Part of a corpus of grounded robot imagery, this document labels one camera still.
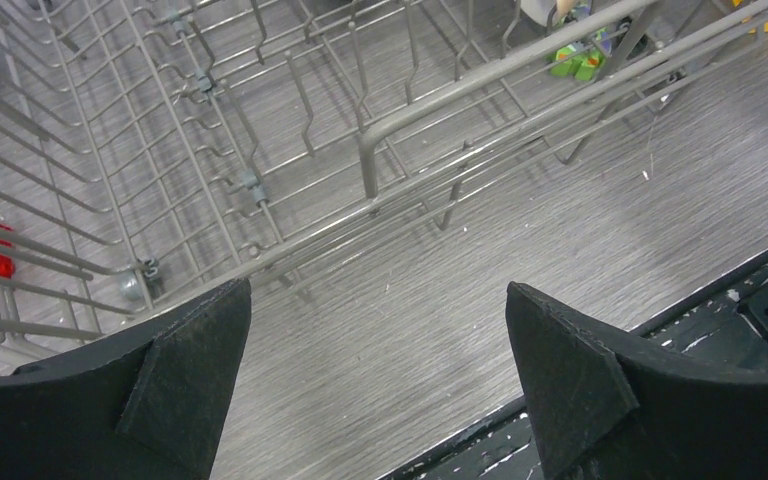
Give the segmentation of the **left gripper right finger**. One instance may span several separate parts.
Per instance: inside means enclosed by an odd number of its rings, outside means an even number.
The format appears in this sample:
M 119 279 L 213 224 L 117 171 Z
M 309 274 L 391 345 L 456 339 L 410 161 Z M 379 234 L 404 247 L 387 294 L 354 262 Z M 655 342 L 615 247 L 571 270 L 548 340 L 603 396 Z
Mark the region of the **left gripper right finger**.
M 768 373 L 698 359 L 522 283 L 507 331 L 548 479 L 768 479 Z

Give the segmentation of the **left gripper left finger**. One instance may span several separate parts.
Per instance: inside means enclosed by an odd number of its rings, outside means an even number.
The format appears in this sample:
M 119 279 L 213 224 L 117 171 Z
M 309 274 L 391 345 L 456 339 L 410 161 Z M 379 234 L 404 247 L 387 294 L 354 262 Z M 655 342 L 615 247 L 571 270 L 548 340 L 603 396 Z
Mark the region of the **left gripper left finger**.
M 251 325 L 230 280 L 0 376 L 0 479 L 206 479 Z

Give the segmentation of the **grey wire dish rack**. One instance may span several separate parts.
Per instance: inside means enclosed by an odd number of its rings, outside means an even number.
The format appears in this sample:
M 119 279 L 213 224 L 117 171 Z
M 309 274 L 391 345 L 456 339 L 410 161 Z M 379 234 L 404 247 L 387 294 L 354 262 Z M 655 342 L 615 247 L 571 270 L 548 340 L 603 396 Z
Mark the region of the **grey wire dish rack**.
M 732 1 L 0 1 L 0 365 L 340 267 L 759 47 Z M 589 82 L 548 58 L 607 28 Z

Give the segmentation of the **beige deer bowl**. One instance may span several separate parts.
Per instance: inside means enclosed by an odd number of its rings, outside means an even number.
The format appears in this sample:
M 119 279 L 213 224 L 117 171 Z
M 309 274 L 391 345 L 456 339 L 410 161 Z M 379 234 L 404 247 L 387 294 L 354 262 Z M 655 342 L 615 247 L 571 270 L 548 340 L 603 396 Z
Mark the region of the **beige deer bowl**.
M 552 12 L 552 22 L 554 24 L 562 22 L 575 8 L 579 6 L 581 0 L 556 0 Z

